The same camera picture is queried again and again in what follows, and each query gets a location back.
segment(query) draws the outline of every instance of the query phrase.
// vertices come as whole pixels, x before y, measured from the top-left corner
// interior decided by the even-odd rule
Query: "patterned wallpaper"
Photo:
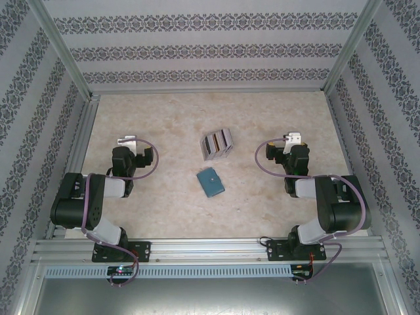
[[[410,314],[420,313],[420,4],[383,1],[328,96]]]
[[[0,314],[8,314],[84,101],[27,3],[3,1],[0,11]]]
[[[45,1],[96,92],[319,89],[365,3]]]

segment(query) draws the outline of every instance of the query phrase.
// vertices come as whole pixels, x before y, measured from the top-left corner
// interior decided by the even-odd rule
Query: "robotic arm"
[[[112,150],[112,167],[108,170],[107,175],[112,172],[114,177],[128,179],[99,174],[91,175],[86,222],[88,235],[101,242],[117,245],[129,251],[132,251],[133,247],[139,247],[138,243],[140,242],[129,242],[125,230],[112,224],[102,214],[102,204],[104,198],[127,198],[134,186],[133,180],[130,178],[134,176],[136,168],[151,165],[153,158],[152,148],[145,149],[144,155],[137,154],[135,141],[121,143],[121,146]],[[66,173],[64,175],[51,208],[52,223],[68,229],[81,228],[86,198],[86,180],[87,176],[79,173]],[[141,244],[140,247],[148,249],[150,244]],[[128,254],[97,243],[94,247],[92,260],[93,262],[132,261]]]
[[[301,142],[300,133],[285,135],[284,147],[266,145],[266,158],[281,164],[287,175],[307,176],[309,149]],[[342,176],[361,194],[366,205],[366,219],[362,229],[369,228],[371,214],[367,207],[360,183],[356,176]],[[313,178],[284,178],[285,190],[293,198],[316,199],[318,216],[310,222],[295,226],[287,241],[272,240],[267,242],[268,259],[272,261],[305,261],[309,255],[314,260],[325,260],[324,248],[320,241],[337,232],[354,230],[361,218],[362,209],[359,199],[345,183],[328,176]]]

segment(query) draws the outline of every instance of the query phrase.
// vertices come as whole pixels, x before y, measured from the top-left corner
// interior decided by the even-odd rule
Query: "black mounting bracket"
[[[140,263],[148,263],[151,246],[152,243],[149,241],[129,241],[127,250],[134,253]],[[133,263],[134,259],[122,251],[95,243],[92,261],[94,263]]]
[[[266,242],[268,261],[314,261],[327,259],[325,248],[320,244],[298,245],[293,250],[288,240],[268,240]]]

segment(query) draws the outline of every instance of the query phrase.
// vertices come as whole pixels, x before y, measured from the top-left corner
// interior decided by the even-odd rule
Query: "wire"
[[[326,237],[322,238],[319,240],[320,243],[324,243],[325,241],[328,241],[332,238],[336,238],[337,236],[347,236],[347,235],[351,235],[353,233],[356,233],[357,231],[359,231],[362,227],[363,224],[365,223],[366,220],[366,205],[365,202],[363,200],[363,197],[361,195],[361,193],[358,191],[358,189],[351,183],[349,182],[347,179],[338,176],[338,175],[315,175],[315,176],[301,176],[301,175],[288,175],[288,174],[279,174],[279,173],[273,173],[271,171],[269,171],[268,169],[264,168],[260,162],[258,161],[258,152],[259,150],[265,146],[266,144],[268,144],[269,142],[276,142],[276,141],[286,141],[286,138],[276,138],[276,139],[271,139],[271,140],[267,140],[264,141],[262,144],[259,145],[259,147],[257,148],[257,150],[255,151],[255,163],[258,165],[258,167],[263,170],[265,173],[269,174],[269,175],[273,175],[273,176],[277,176],[277,177],[288,177],[291,179],[313,179],[315,177],[331,177],[333,179],[338,179],[341,180],[343,183],[345,183],[348,187],[350,187],[350,189],[354,192],[354,194],[356,195],[359,203],[360,203],[360,210],[362,212],[361,217],[360,217],[360,222],[359,224],[351,231],[349,232],[337,232],[334,234],[330,234],[327,235]],[[316,279],[320,274],[323,274],[326,269],[332,264],[332,262],[340,255],[341,250],[343,249],[343,246],[340,243],[325,243],[324,245],[337,245],[339,246],[339,250],[337,251],[337,253],[333,256],[333,258],[331,258],[331,260],[315,275],[313,276],[310,280],[312,281],[313,279]]]
[[[305,279],[300,276],[293,275],[294,278],[297,278],[299,280],[302,280],[304,283],[310,283],[314,281],[317,277],[319,277],[321,274],[323,274],[328,267],[334,262],[334,260],[340,255],[341,251],[343,250],[343,246],[340,243],[334,242],[334,243],[325,243],[325,246],[338,246],[339,250],[335,253],[335,255],[327,262],[327,264],[318,271],[311,279]]]
[[[123,180],[127,180],[127,179],[128,180],[144,179],[147,176],[151,175],[156,170],[156,167],[158,167],[158,164],[159,164],[159,152],[158,152],[158,150],[155,148],[155,146],[153,144],[151,144],[150,142],[148,142],[146,140],[137,139],[137,138],[122,140],[121,142],[127,142],[127,141],[143,142],[143,143],[146,143],[146,144],[150,145],[153,148],[154,152],[156,153],[156,163],[155,163],[153,169],[149,173],[147,173],[145,175],[142,175],[142,176],[139,176],[139,177],[112,177],[112,176],[106,176],[106,177],[113,178],[113,179],[123,179]],[[86,185],[85,185],[86,186],[86,189],[85,189],[85,204],[84,204],[84,207],[83,207],[83,220],[82,220],[82,223],[81,223],[81,231],[82,231],[82,233],[87,238],[89,238],[90,240],[94,241],[95,243],[97,243],[99,245],[106,246],[106,247],[111,247],[111,248],[117,249],[119,251],[122,251],[122,252],[124,252],[124,253],[132,256],[132,258],[134,259],[133,265],[135,264],[136,270],[133,273],[133,275],[131,276],[131,278],[129,278],[124,283],[119,283],[118,284],[118,283],[114,283],[112,281],[112,279],[114,278],[114,276],[116,274],[112,274],[111,277],[110,277],[111,286],[123,287],[124,285],[127,285],[130,282],[132,282],[137,277],[138,271],[140,269],[140,265],[138,263],[137,256],[134,253],[132,253],[131,251],[129,251],[129,250],[125,249],[125,248],[122,248],[122,247],[120,247],[118,245],[113,245],[113,244],[106,243],[106,242],[101,241],[101,240],[95,238],[94,236],[91,236],[90,234],[88,234],[89,231],[86,229],[86,222],[87,222],[87,213],[88,213],[88,210],[89,210],[89,189],[90,189],[89,184],[90,184],[91,176],[92,175],[93,175],[93,173],[90,173],[89,175],[87,175],[87,178],[86,178]]]

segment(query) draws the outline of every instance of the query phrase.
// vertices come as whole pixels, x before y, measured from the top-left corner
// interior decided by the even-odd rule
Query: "beige marble floor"
[[[230,128],[234,149],[227,159],[204,162],[200,138],[222,127]],[[308,144],[311,175],[348,174],[322,92],[104,95],[83,173],[104,174],[112,166],[116,139],[137,135],[156,145],[159,167],[135,182],[129,198],[105,199],[103,208],[130,238],[286,236],[316,216],[316,202],[289,197],[282,178],[255,165],[254,152],[261,142],[289,131],[301,132]],[[260,160],[282,171],[263,152]],[[196,178],[206,167],[214,167],[226,188],[213,198]]]

